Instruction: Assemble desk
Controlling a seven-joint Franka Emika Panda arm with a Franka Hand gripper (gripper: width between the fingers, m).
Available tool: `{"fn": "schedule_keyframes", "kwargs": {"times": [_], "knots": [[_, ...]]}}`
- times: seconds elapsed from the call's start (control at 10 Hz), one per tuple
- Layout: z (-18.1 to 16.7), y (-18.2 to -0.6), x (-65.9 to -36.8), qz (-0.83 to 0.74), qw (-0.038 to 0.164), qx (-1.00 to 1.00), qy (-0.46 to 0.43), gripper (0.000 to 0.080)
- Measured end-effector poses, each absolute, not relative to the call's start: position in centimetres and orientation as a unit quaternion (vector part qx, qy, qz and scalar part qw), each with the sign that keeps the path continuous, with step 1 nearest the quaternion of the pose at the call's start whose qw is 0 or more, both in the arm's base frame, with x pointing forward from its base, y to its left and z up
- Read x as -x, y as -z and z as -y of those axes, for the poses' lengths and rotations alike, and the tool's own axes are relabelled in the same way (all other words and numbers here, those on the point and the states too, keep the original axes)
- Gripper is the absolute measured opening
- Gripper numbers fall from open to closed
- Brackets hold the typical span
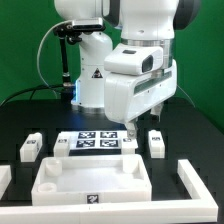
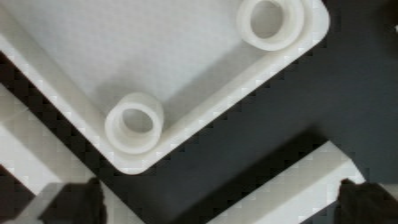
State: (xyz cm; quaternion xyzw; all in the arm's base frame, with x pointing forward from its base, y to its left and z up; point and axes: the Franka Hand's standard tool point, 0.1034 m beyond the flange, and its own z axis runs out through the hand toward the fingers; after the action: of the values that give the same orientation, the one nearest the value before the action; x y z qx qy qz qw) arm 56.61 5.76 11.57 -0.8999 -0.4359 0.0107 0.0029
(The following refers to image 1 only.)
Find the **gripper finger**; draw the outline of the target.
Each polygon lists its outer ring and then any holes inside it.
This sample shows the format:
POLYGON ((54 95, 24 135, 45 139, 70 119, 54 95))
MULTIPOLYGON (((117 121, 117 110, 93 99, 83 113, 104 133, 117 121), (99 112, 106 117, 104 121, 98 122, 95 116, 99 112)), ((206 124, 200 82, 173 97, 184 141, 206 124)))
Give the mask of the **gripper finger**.
POLYGON ((159 103, 158 105, 154 106, 151 111, 150 114, 153 116, 160 116, 162 109, 163 109, 164 103, 159 103))
POLYGON ((136 129, 136 123, 131 121, 125 124, 125 127, 127 129, 127 137, 129 139, 135 139, 137 136, 137 129, 136 129))

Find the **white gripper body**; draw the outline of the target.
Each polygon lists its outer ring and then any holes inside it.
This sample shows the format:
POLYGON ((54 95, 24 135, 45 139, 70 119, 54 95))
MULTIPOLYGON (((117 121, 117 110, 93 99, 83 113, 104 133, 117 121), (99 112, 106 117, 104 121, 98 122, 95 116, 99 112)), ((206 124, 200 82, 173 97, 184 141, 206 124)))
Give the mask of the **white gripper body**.
POLYGON ((165 70, 141 76, 110 73, 105 80, 104 109, 106 117, 126 124, 174 95, 177 64, 165 70))

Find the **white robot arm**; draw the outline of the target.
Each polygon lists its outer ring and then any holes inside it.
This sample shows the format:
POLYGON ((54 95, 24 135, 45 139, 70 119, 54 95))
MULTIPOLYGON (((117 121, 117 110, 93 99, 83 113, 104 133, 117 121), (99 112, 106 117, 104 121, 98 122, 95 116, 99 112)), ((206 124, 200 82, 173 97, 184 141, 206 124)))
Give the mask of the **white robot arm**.
POLYGON ((75 107, 101 111, 135 138, 136 120, 174 95, 174 32, 201 0, 54 0, 70 43, 80 44, 75 107))

